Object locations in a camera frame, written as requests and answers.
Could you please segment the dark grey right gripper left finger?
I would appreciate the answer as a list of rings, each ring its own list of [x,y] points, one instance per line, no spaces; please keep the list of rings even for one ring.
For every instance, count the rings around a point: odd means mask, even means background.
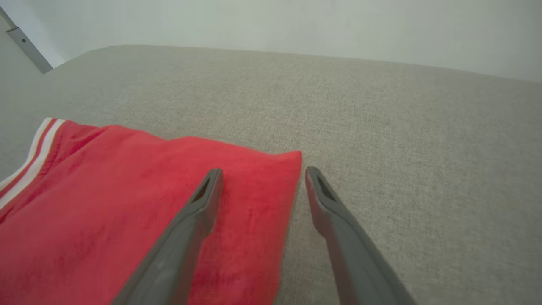
[[[223,172],[212,169],[111,305],[187,305],[201,245],[213,230],[222,189]]]

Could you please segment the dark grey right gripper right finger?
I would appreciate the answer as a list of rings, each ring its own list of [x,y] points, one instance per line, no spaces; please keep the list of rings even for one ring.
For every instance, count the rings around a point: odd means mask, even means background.
[[[323,173],[304,172],[314,227],[324,237],[341,305],[416,305]]]

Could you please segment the grey metal bar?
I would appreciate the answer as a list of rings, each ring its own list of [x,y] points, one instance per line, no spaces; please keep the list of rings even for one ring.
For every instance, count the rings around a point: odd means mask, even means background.
[[[22,52],[32,61],[36,68],[44,75],[53,70],[52,65],[42,55],[38,48],[33,44],[31,39],[22,31],[22,29],[16,25],[8,13],[0,6],[0,16],[8,24],[8,30],[6,33],[11,39],[19,46]]]

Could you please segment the red white Bulls 23 jersey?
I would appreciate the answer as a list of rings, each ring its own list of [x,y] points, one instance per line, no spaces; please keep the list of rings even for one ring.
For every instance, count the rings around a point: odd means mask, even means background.
[[[190,305],[274,305],[302,153],[47,118],[0,182],[0,305],[111,305],[220,168],[217,219]]]

